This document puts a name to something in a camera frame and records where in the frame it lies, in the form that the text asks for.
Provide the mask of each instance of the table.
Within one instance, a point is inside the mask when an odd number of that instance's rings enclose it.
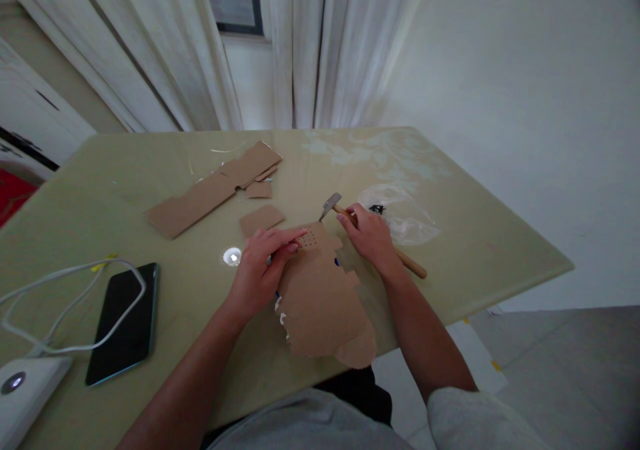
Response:
[[[143,212],[184,193],[212,170],[263,140],[284,160],[274,174],[273,199],[242,192],[169,241]],[[244,246],[238,219],[272,203],[287,228],[318,219],[334,192],[341,205],[376,183],[398,182],[426,208],[441,233],[402,247],[429,271],[414,280],[446,325],[554,278],[572,263],[526,222],[416,130],[244,131],[96,135],[0,231],[0,295],[58,269],[110,253],[137,266],[160,266],[153,354],[134,370],[94,388],[84,385],[88,353],[75,354],[25,440],[25,448],[112,448],[222,303],[235,275],[222,254]],[[357,288],[375,329],[378,353],[397,347],[382,284],[348,243],[334,216],[324,220],[342,237],[342,266],[355,269]],[[93,341],[110,265],[59,328],[54,345]],[[23,299],[14,320],[44,336],[92,274],[76,274]],[[0,365],[29,345],[0,331]],[[345,368],[331,357],[293,356],[269,306],[243,332],[214,404],[211,427],[232,421]]]

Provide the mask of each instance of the curtain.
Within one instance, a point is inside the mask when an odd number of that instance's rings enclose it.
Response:
[[[281,128],[371,124],[408,0],[270,0]]]
[[[18,0],[134,132],[243,129],[209,0]]]

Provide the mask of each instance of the forearm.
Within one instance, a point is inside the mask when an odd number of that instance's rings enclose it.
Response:
[[[222,373],[245,325],[223,304],[118,449],[199,448]]]
[[[427,402],[438,388],[477,388],[462,354],[398,261],[379,270],[407,366]]]

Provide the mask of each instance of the red object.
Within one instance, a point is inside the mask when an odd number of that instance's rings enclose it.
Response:
[[[0,170],[0,227],[29,200],[38,187]]]

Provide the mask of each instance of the person's left hand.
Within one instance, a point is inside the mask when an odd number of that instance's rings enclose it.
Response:
[[[301,245],[295,241],[307,232],[300,230],[258,230],[247,239],[238,272],[226,304],[247,322],[273,298],[287,260]]]

